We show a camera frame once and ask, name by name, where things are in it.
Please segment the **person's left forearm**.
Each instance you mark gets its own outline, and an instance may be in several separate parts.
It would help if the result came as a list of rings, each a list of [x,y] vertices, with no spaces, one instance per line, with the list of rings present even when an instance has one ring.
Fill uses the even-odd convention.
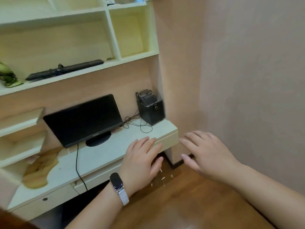
[[[119,194],[108,184],[65,229],[109,229],[122,208]]]

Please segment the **white keyboard tray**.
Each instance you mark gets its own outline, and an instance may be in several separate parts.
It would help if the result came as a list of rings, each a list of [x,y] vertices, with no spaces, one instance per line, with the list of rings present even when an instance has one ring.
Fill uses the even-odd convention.
[[[85,177],[82,180],[75,182],[74,189],[78,194],[82,194],[87,190],[93,189],[96,186],[109,181],[109,177],[112,173],[118,173],[121,167],[123,159],[120,159],[114,163],[111,163]]]

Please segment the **person's right hand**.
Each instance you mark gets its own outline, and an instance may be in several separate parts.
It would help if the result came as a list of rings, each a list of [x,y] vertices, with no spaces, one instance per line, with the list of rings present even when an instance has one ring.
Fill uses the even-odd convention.
[[[195,161],[201,167],[200,175],[234,187],[241,163],[213,134],[202,131],[189,133],[206,133],[206,146],[196,146],[185,136],[179,138],[179,142],[194,155]]]

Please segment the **person's right forearm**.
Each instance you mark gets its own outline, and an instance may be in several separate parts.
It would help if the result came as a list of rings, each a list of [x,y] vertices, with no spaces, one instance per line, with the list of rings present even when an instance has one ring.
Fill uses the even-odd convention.
[[[237,164],[225,172],[225,181],[279,229],[305,229],[305,196]]]

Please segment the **black keyboard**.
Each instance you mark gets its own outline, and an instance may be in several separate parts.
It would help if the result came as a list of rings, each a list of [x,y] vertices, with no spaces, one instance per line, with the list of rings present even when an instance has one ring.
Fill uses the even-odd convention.
[[[104,64],[104,61],[101,59],[89,61],[89,62],[83,62],[71,66],[63,66],[62,64],[58,64],[58,67],[56,69],[49,69],[42,72],[32,73],[25,80],[30,82],[45,80],[48,78],[57,77],[60,75],[72,73],[78,70],[82,70],[102,64]]]

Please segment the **green and white ornament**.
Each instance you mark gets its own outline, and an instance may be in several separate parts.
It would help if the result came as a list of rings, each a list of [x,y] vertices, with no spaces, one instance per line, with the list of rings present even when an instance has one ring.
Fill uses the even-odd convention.
[[[24,84],[19,81],[14,72],[2,62],[0,62],[0,80],[4,82],[6,88],[13,88]]]

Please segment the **white desk drawer with lock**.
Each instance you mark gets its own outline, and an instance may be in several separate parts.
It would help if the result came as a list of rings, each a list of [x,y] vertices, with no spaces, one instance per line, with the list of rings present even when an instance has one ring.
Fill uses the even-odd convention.
[[[29,189],[22,185],[17,188],[7,211],[29,221],[76,196],[78,192],[70,184],[49,190],[46,186],[41,189]]]

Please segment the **person's left hand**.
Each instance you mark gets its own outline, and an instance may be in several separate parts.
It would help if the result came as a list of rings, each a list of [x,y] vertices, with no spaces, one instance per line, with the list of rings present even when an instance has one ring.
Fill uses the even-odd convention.
[[[145,137],[135,140],[128,147],[120,167],[119,176],[125,192],[130,197],[151,183],[151,166],[161,152],[162,143],[155,145],[156,138]]]

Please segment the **scattered wood chips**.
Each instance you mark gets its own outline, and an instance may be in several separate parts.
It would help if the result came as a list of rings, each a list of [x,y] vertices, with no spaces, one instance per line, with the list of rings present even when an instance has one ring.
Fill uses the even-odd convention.
[[[171,168],[161,168],[157,175],[151,181],[150,187],[154,189],[165,187],[166,184],[170,182],[173,178],[173,170]]]

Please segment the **black speaker box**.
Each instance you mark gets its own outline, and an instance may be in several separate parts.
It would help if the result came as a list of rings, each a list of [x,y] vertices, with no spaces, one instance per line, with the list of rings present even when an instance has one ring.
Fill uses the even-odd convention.
[[[140,117],[151,126],[165,119],[163,100],[145,89],[135,93]]]

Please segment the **white desk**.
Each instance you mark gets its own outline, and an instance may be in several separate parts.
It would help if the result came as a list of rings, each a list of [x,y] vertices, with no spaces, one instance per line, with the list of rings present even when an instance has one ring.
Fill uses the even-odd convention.
[[[178,133],[177,127],[164,119],[152,126],[152,130],[148,126],[120,127],[112,133],[110,139],[98,146],[88,147],[85,143],[80,143],[78,156],[77,146],[63,149],[58,155],[58,164],[48,174],[46,187],[48,190],[59,189],[78,180],[76,158],[78,158],[78,173],[84,177],[123,158],[128,146],[136,139],[156,138],[158,143],[175,133]]]

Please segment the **white wall shelf unit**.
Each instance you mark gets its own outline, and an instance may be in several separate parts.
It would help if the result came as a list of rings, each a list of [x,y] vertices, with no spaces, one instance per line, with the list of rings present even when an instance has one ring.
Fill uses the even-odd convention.
[[[0,96],[159,54],[152,0],[0,0],[0,62],[23,85]],[[30,82],[32,73],[101,59],[104,64]]]

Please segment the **white side shelf unit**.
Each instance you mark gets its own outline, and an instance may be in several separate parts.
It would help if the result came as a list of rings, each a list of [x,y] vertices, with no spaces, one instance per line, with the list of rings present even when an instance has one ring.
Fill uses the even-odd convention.
[[[22,135],[19,140],[12,139],[11,136],[36,126],[43,111],[44,108],[38,108],[0,119],[0,168],[12,165],[41,151],[46,138],[46,131]]]

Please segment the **black computer monitor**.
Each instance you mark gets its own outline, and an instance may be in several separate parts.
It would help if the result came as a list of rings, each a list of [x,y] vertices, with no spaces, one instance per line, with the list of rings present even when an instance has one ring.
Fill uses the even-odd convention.
[[[100,145],[102,135],[123,126],[123,120],[112,94],[45,115],[43,120],[64,148],[90,140]]]

